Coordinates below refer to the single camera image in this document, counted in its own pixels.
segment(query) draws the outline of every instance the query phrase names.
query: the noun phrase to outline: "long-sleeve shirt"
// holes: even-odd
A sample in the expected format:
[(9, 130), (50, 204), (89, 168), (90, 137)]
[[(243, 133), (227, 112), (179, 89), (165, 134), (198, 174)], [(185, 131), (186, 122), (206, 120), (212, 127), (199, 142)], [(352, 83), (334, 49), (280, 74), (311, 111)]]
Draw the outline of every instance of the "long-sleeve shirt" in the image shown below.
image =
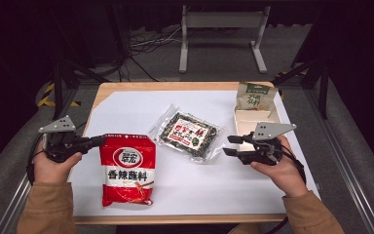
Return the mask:
[[(296, 198), (284, 197), (283, 202), (294, 233), (344, 233), (333, 214), (312, 191)], [(20, 217), (18, 233), (77, 233), (71, 183), (35, 182)]]

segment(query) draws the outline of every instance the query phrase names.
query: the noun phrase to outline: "hand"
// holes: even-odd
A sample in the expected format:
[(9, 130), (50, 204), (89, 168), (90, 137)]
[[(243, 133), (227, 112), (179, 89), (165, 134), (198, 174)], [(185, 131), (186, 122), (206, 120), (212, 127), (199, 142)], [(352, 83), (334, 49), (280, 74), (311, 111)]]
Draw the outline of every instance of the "hand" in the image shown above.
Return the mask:
[(38, 153), (34, 159), (34, 174), (36, 182), (46, 182), (51, 184), (63, 184), (68, 180), (70, 170), (82, 159), (82, 153), (75, 153), (63, 163), (56, 163), (47, 158), (43, 152), (43, 141), (37, 146)]
[[(285, 136), (278, 136), (278, 140), (281, 145), (291, 150)], [(281, 160), (275, 166), (252, 162), (250, 167), (268, 176), (286, 194), (286, 197), (298, 197), (309, 192), (293, 161), (286, 156), (281, 157)]]

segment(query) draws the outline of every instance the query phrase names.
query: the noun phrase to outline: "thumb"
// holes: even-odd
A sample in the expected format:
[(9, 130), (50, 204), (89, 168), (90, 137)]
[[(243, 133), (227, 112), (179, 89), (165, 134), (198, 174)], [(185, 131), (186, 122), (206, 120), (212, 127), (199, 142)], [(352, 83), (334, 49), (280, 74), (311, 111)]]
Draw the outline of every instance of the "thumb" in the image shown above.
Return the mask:
[(73, 154), (71, 157), (69, 157), (65, 162), (62, 163), (62, 166), (65, 167), (65, 169), (72, 169), (78, 162), (81, 161), (83, 157), (83, 154), (78, 152)]
[(257, 163), (257, 162), (251, 162), (250, 167), (254, 170), (256, 170), (259, 173), (262, 173), (264, 175), (268, 175), (269, 170), (271, 169), (271, 166), (268, 166), (266, 164)]

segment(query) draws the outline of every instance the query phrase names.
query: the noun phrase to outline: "human arm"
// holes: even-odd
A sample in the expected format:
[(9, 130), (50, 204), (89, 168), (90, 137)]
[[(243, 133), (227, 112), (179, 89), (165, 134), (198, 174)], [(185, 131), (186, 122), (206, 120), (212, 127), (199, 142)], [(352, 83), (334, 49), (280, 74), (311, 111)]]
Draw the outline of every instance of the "human arm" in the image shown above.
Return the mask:
[(18, 233), (76, 233), (69, 172), (82, 158), (76, 153), (64, 163), (49, 160), (42, 142), (34, 159), (35, 181), (18, 223)]
[[(278, 136), (283, 150), (291, 153), (287, 138)], [(297, 234), (305, 233), (344, 233), (339, 222), (323, 204), (323, 202), (309, 191), (291, 159), (283, 156), (275, 166), (252, 162), (254, 170), (268, 176), (272, 182), (285, 193), (284, 207), (293, 231)]]

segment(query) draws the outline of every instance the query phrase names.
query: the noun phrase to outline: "red food packet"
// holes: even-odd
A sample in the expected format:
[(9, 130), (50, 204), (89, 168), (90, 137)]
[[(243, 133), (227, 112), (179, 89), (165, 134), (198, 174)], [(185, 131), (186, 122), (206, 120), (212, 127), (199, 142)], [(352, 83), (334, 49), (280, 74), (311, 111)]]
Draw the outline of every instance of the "red food packet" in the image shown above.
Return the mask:
[(153, 204), (156, 144), (148, 136), (107, 134), (99, 152), (104, 176), (102, 206)]

